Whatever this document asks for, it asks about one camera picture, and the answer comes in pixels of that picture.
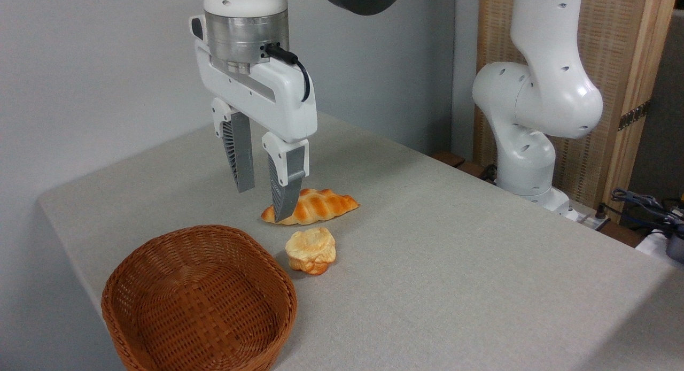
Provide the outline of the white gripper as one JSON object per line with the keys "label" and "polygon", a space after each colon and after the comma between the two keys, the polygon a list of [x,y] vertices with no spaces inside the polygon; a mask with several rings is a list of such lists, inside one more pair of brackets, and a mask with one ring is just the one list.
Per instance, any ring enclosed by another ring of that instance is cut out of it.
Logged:
{"label": "white gripper", "polygon": [[205,16],[192,16],[190,28],[196,37],[201,79],[216,97],[212,101],[215,134],[222,140],[239,192],[255,186],[249,118],[269,130],[262,142],[269,158],[277,224],[293,214],[302,181],[309,176],[306,138],[317,131],[313,82],[299,66],[276,58],[250,66],[249,74],[230,72],[219,65],[208,46]]}

